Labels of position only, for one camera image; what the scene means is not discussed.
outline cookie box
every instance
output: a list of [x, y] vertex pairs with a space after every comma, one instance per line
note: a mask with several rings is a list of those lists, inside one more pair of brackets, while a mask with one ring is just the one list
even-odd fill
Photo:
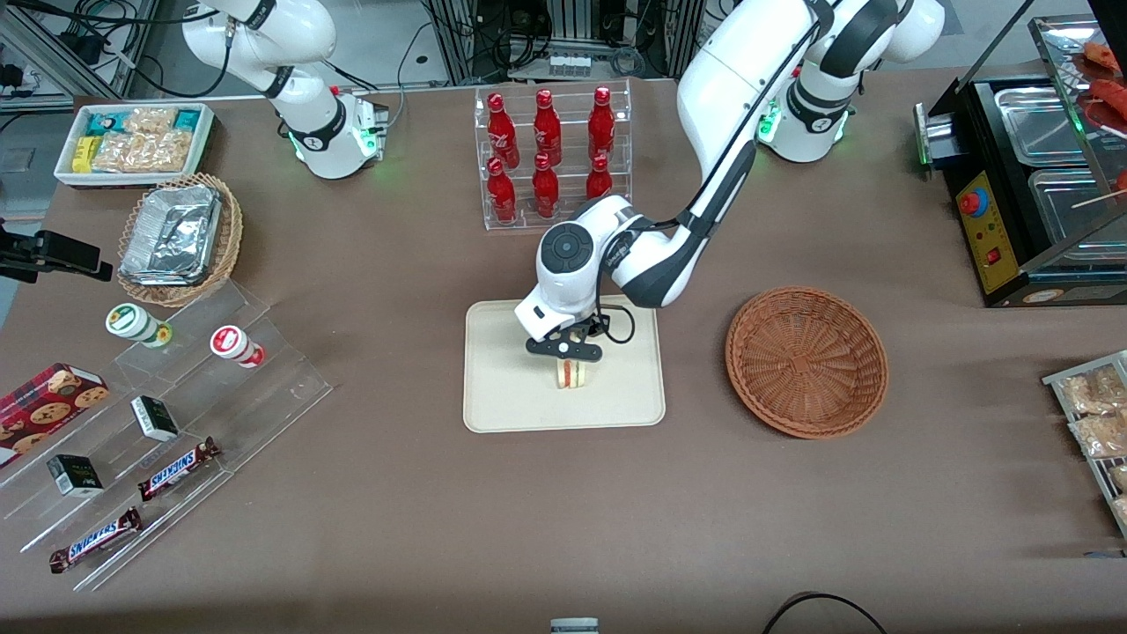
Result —
[[98, 375], [55, 364], [0, 399], [0, 467], [108, 395]]

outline yellow control panel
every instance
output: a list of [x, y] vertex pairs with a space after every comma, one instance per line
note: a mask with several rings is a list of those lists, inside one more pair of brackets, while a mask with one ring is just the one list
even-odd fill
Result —
[[1018, 258], [1005, 234], [994, 190], [982, 172], [955, 197], [983, 288], [992, 293], [1018, 276]]

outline brown tablecloth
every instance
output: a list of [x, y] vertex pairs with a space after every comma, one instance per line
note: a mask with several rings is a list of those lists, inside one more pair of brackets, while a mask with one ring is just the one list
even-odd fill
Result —
[[[1127, 629], [1127, 562], [1080, 557], [1122, 542], [1039, 382], [1127, 348], [1127, 311], [982, 307], [942, 182], [911, 172], [911, 107], [951, 78], [873, 73], [825, 160], [762, 152], [659, 314], [660, 425], [488, 437], [461, 419], [464, 314], [532, 287], [538, 236], [481, 226], [473, 91], [410, 95], [387, 160], [341, 181], [294, 160], [266, 101], [214, 102], [206, 166], [246, 214], [236, 278], [339, 387], [97, 592], [53, 590], [0, 525], [0, 632], [757, 632], [811, 589], [895, 632]], [[633, 91], [635, 202], [668, 217], [696, 161], [675, 84]], [[60, 187], [46, 225], [114, 253], [136, 196]], [[728, 385], [731, 315], [783, 284], [849, 300], [884, 338], [888, 400], [848, 438], [783, 437]], [[109, 363], [124, 296], [23, 286], [0, 391]], [[864, 623], [807, 605], [783, 625]]]

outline clear acrylic display stand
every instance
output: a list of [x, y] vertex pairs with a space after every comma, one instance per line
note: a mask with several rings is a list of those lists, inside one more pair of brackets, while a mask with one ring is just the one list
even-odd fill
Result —
[[[42, 560], [136, 507], [143, 530], [55, 575], [76, 591], [97, 589], [277, 438], [331, 387], [266, 319], [267, 305], [228, 280], [168, 320], [172, 341], [150, 350], [133, 345], [100, 375], [110, 390], [98, 410], [38, 444], [33, 455], [0, 471], [2, 530], [18, 535], [21, 553]], [[266, 350], [257, 368], [212, 355], [208, 338], [224, 324]], [[158, 443], [141, 434], [130, 402], [160, 399], [180, 434]], [[212, 437], [222, 454], [149, 502], [137, 484]], [[56, 454], [88, 457], [105, 490], [89, 499], [59, 493], [46, 462]]]
[[[630, 145], [630, 84], [627, 81], [601, 82], [560, 82], [543, 86], [495, 86], [478, 88], [473, 107], [473, 132], [478, 149], [478, 179], [481, 181], [481, 208], [485, 214], [486, 229], [530, 229], [548, 227], [561, 222], [573, 211], [587, 202], [587, 175], [591, 173], [591, 158], [587, 153], [587, 118], [595, 104], [595, 88], [606, 86], [611, 89], [611, 109], [614, 111], [614, 151], [610, 157], [607, 171], [613, 180], [612, 194], [620, 194], [630, 199], [632, 194], [631, 172], [633, 171], [632, 148]], [[536, 155], [536, 142], [532, 131], [532, 122], [536, 117], [536, 88], [548, 88], [552, 91], [556, 111], [560, 115], [564, 137], [564, 160], [553, 169], [560, 182], [560, 200], [556, 216], [542, 217], [536, 213], [535, 198], [532, 191], [532, 175], [535, 172], [533, 159]], [[521, 163], [516, 169], [508, 170], [516, 189], [516, 221], [502, 224], [492, 212], [489, 202], [489, 189], [486, 181], [489, 172], [486, 161], [492, 155], [489, 145], [489, 108], [486, 97], [492, 92], [505, 98], [505, 109], [513, 117], [516, 126], [516, 146], [521, 152]]]

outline red bottle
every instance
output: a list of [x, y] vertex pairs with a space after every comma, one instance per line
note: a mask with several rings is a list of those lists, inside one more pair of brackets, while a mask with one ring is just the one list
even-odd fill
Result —
[[605, 86], [595, 88], [595, 107], [587, 119], [587, 136], [591, 160], [595, 160], [598, 152], [607, 158], [614, 153], [614, 113], [611, 111], [611, 89]]
[[564, 160], [564, 139], [560, 115], [552, 107], [551, 90], [536, 90], [536, 118], [532, 128], [536, 132], [536, 151], [548, 154], [551, 164], [559, 164]]
[[591, 161], [591, 173], [587, 175], [587, 199], [611, 193], [613, 184], [611, 175], [606, 172], [606, 154], [600, 153]]
[[532, 175], [532, 190], [536, 194], [536, 213], [541, 217], [556, 216], [556, 203], [560, 199], [560, 181], [552, 171], [548, 154], [536, 154], [536, 172]]
[[521, 152], [516, 149], [516, 126], [505, 111], [505, 99], [494, 92], [486, 99], [489, 104], [489, 144], [494, 155], [505, 161], [509, 169], [521, 164]]
[[516, 190], [513, 189], [513, 180], [505, 173], [505, 166], [497, 157], [489, 157], [486, 168], [489, 170], [486, 187], [489, 189], [489, 202], [497, 222], [512, 224], [516, 221]]

